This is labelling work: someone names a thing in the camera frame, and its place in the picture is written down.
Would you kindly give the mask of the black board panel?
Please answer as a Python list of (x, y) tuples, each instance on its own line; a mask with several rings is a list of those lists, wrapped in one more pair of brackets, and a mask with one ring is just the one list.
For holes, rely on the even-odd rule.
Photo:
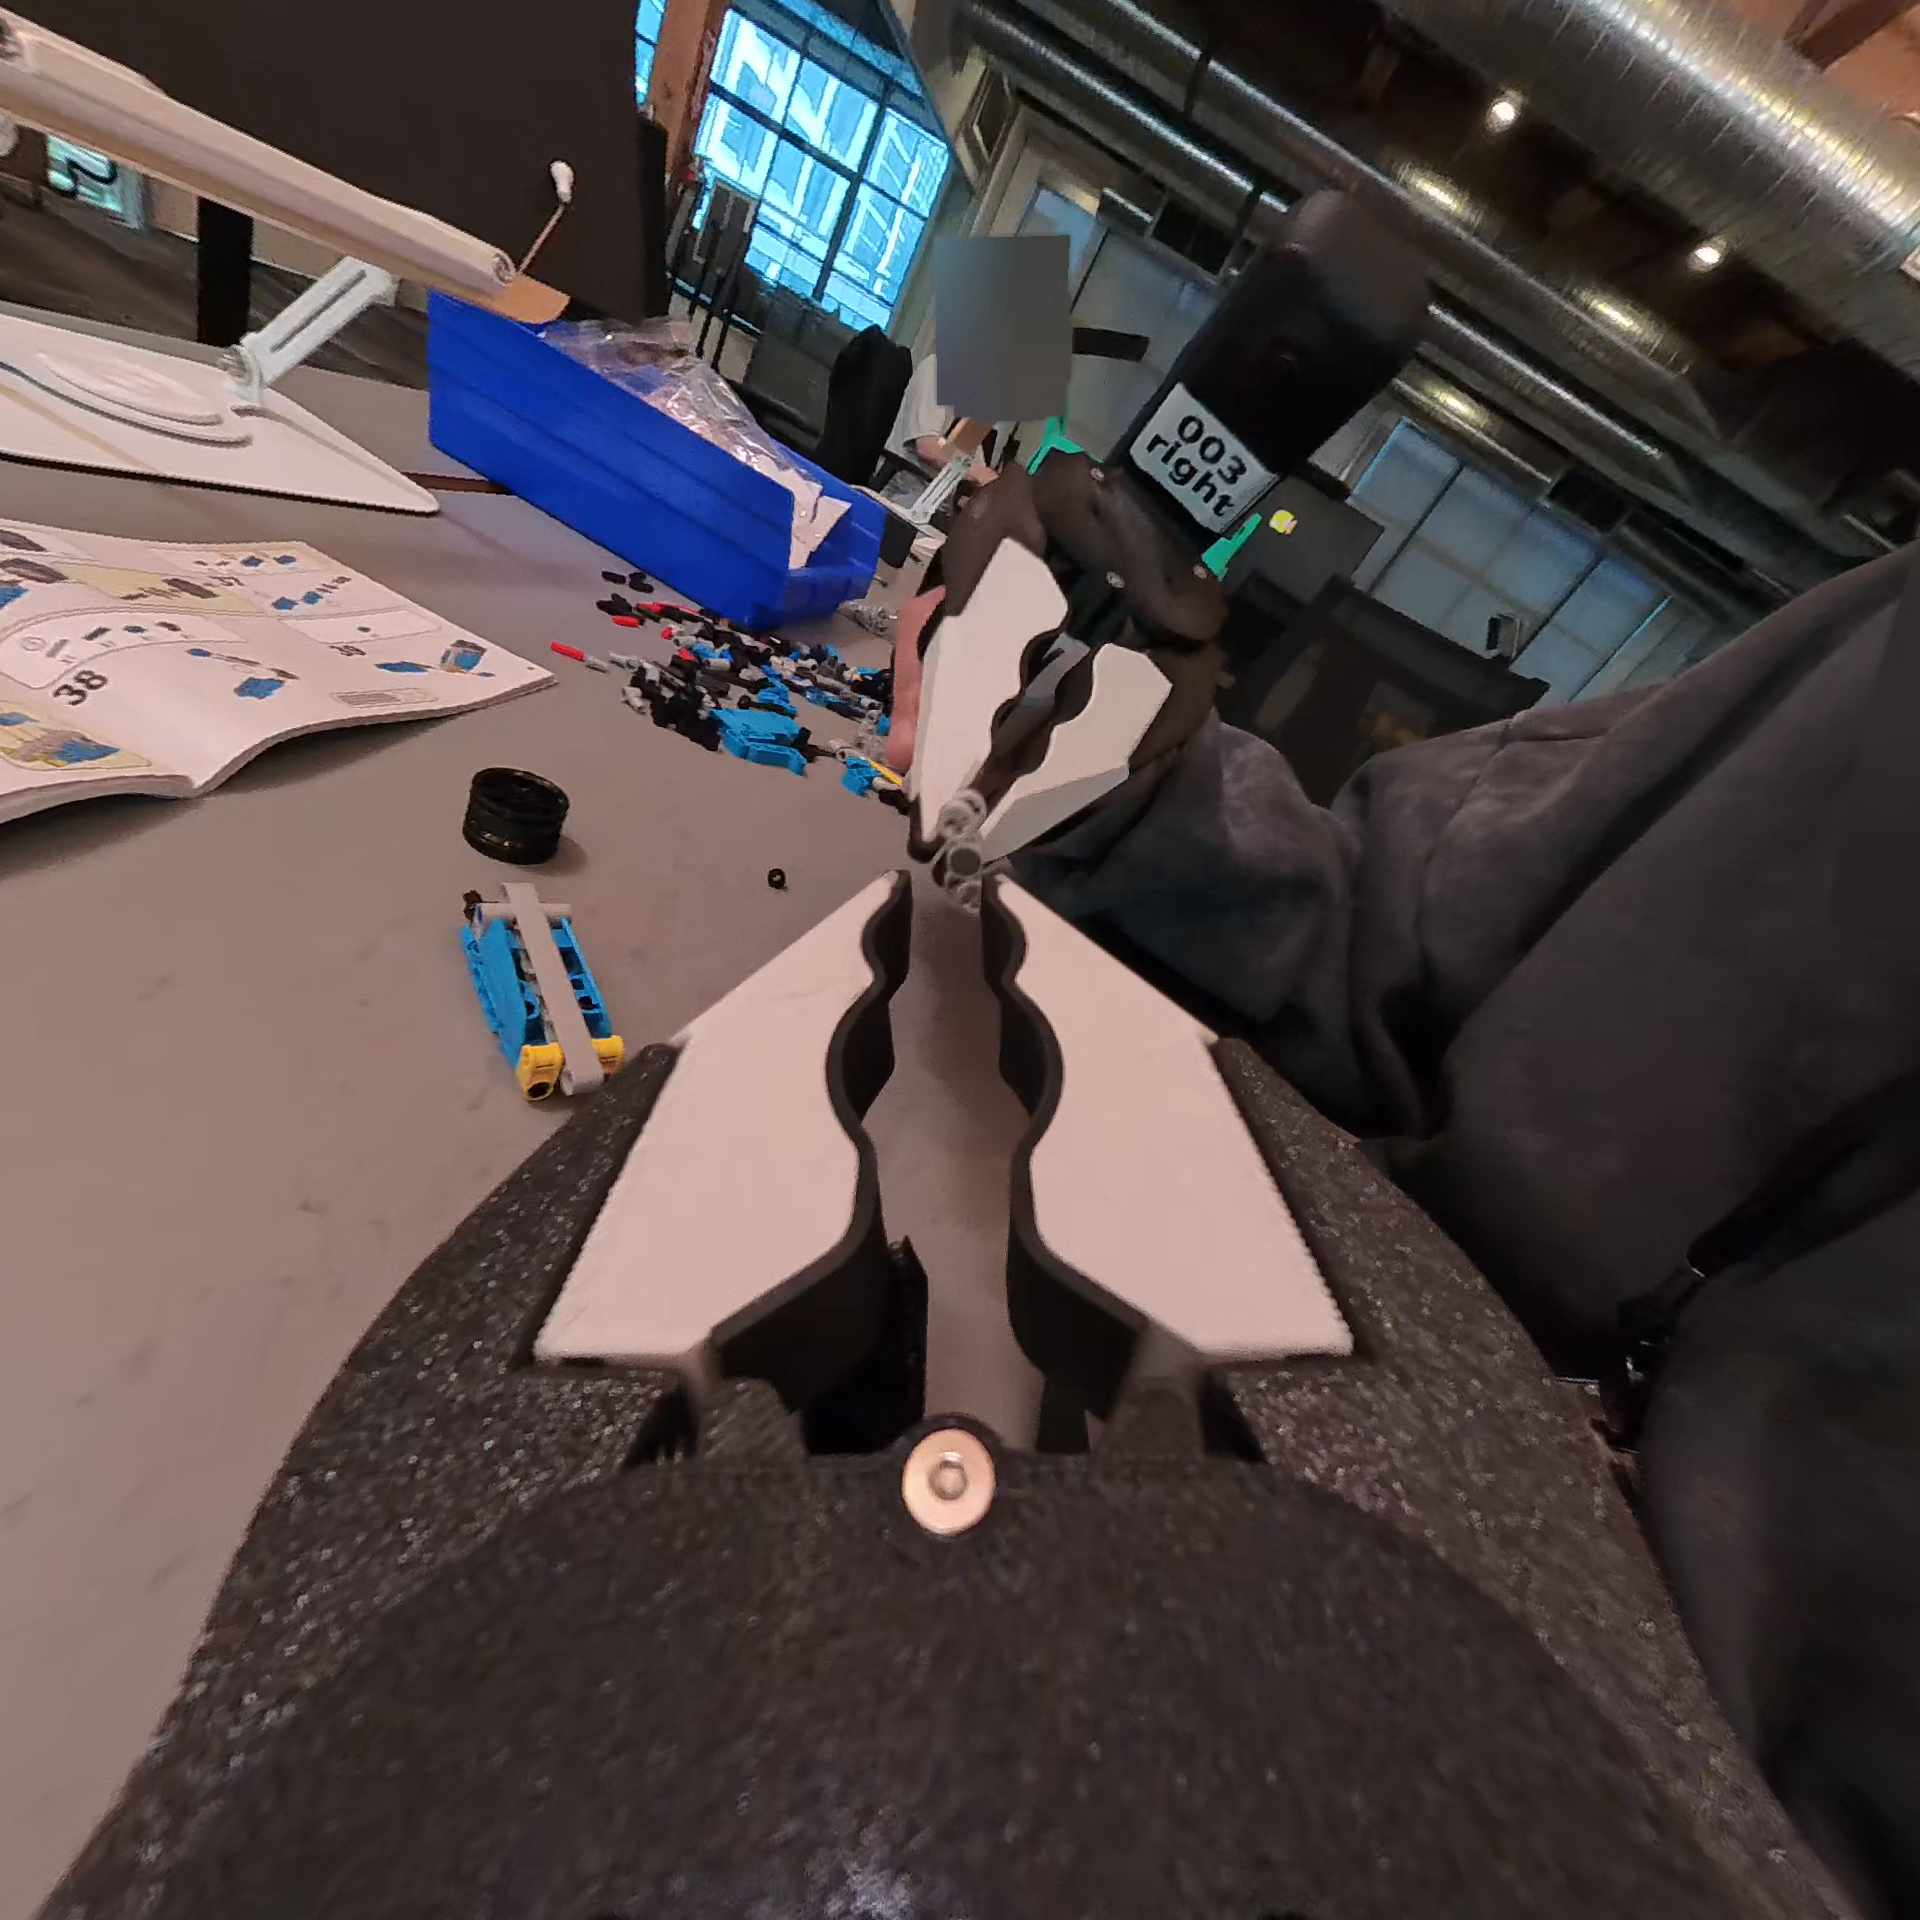
[(586, 313), (665, 289), (633, 2), (26, 2), (15, 13), (338, 180), (526, 254)]

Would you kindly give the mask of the instruction booklet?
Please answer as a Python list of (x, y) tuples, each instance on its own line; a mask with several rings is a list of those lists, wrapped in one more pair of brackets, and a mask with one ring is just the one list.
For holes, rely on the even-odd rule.
[(115, 796), (196, 801), (283, 744), (553, 680), (300, 540), (2, 525), (4, 824)]

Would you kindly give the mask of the blue plastic bin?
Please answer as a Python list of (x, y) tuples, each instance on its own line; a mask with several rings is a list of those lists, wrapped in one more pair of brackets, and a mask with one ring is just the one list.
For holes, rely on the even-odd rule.
[(438, 452), (757, 633), (827, 616), (873, 586), (889, 525), (877, 498), (800, 460), (844, 516), (790, 566), (797, 503), (774, 478), (526, 324), (441, 293), (427, 319)]

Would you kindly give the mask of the pile of small bricks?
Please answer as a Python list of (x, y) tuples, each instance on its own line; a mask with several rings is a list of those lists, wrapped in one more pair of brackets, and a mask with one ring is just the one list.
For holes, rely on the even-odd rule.
[(890, 770), (896, 680), (890, 660), (850, 659), (830, 639), (757, 631), (671, 594), (645, 570), (603, 574), (597, 612), (646, 650), (548, 642), (567, 660), (621, 684), (624, 709), (712, 757), (794, 776), (829, 767), (840, 789), (907, 815)]

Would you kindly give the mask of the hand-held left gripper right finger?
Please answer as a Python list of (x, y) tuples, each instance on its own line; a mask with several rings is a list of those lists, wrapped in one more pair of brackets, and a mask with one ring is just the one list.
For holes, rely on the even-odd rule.
[(1010, 1188), (1010, 1315), (1042, 1371), (1355, 1352), (1228, 1088), (1218, 1038), (1012, 880), (980, 905), (1002, 1074), (1031, 1129)]

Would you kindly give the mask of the blue grey brick assembly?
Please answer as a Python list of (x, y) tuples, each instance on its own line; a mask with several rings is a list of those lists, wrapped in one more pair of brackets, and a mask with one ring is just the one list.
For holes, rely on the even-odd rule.
[(493, 1041), (531, 1102), (599, 1091), (627, 1059), (572, 908), (531, 882), (463, 897), (460, 944)]

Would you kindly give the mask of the grey desk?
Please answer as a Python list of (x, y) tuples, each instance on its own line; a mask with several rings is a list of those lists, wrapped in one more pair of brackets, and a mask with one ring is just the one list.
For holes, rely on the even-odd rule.
[(469, 988), (464, 895), (506, 873), (463, 838), (472, 775), (568, 794), (537, 886), (577, 908), (629, 1045), (905, 863), (900, 819), (827, 769), (704, 753), (553, 659), (642, 650), (597, 611), (616, 558), (483, 492), (429, 445), (421, 390), (315, 369), (287, 389), (452, 480), (441, 514), (15, 469), (4, 513), (300, 539), (553, 680), (287, 743), (202, 801), (4, 826), (4, 1916), (36, 1915), (147, 1750), (328, 1381), (567, 1119), (519, 1095)]

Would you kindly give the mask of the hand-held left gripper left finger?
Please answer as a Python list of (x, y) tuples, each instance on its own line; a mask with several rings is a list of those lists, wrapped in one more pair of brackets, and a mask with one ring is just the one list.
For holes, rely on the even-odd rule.
[(873, 880), (674, 1038), (537, 1360), (865, 1360), (890, 1291), (866, 1116), (896, 1068), (912, 919), (905, 873)]

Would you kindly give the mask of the person's right hand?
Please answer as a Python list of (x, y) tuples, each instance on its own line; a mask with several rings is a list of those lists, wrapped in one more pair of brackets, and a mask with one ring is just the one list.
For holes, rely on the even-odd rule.
[(916, 728), (922, 707), (922, 640), (938, 619), (947, 589), (934, 586), (905, 598), (892, 622), (892, 703), (885, 738), (885, 765), (896, 776), (907, 776), (915, 762)]

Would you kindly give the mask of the black office chair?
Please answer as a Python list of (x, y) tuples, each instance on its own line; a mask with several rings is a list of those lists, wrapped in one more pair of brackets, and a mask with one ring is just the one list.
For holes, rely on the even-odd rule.
[(911, 349), (868, 327), (838, 352), (829, 373), (825, 425), (813, 463), (850, 486), (873, 480), (900, 417), (915, 373)]

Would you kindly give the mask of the black toy wheel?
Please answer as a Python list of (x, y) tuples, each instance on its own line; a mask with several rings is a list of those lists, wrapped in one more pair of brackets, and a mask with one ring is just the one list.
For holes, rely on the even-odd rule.
[(571, 796), (557, 783), (512, 767), (472, 775), (460, 836), (472, 853), (511, 867), (544, 867), (565, 841)]

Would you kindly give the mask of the grey axle connector piece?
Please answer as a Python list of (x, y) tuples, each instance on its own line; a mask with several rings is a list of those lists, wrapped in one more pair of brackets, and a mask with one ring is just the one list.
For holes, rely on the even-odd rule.
[(925, 873), (941, 897), (968, 913), (980, 908), (991, 867), (983, 838), (987, 819), (989, 804), (973, 786), (949, 799), (928, 824), (922, 823), (921, 802), (915, 802), (908, 812), (911, 863)]

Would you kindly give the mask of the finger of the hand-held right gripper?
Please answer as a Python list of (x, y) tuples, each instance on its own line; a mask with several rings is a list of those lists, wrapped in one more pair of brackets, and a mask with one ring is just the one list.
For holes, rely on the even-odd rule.
[(936, 861), (945, 816), (965, 796), (965, 810), (984, 824), (1023, 778), (1045, 733), (1006, 733), (1006, 715), (1021, 707), (1035, 660), (1051, 649), (1069, 616), (1064, 591), (1046, 562), (1021, 540), (1001, 540), (957, 604), (949, 589), (922, 644), (922, 682), (915, 758), (907, 775), (908, 856)]
[(1038, 730), (1041, 754), (980, 826), (980, 859), (998, 864), (1111, 799), (1172, 697), (1150, 652), (1108, 642), (1074, 660)]

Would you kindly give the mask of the plastic bag in bin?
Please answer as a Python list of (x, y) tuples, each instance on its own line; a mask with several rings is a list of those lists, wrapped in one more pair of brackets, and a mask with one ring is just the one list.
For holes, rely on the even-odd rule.
[(813, 565), (848, 514), (850, 505), (827, 492), (803, 458), (776, 442), (722, 375), (696, 352), (685, 322), (583, 319), (557, 320), (538, 333), (577, 365), (645, 400), (736, 464), (780, 485), (793, 498), (789, 568)]

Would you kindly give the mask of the silver ventilation duct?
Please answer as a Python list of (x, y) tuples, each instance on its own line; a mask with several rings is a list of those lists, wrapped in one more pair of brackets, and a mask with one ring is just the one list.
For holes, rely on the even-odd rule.
[[(1917, 362), (1917, 132), (1721, 4), (1386, 4), (1607, 175), (1687, 216), (1828, 324)], [(1358, 180), (1357, 149), (1141, 4), (967, 4), (1045, 29), (1256, 171)]]

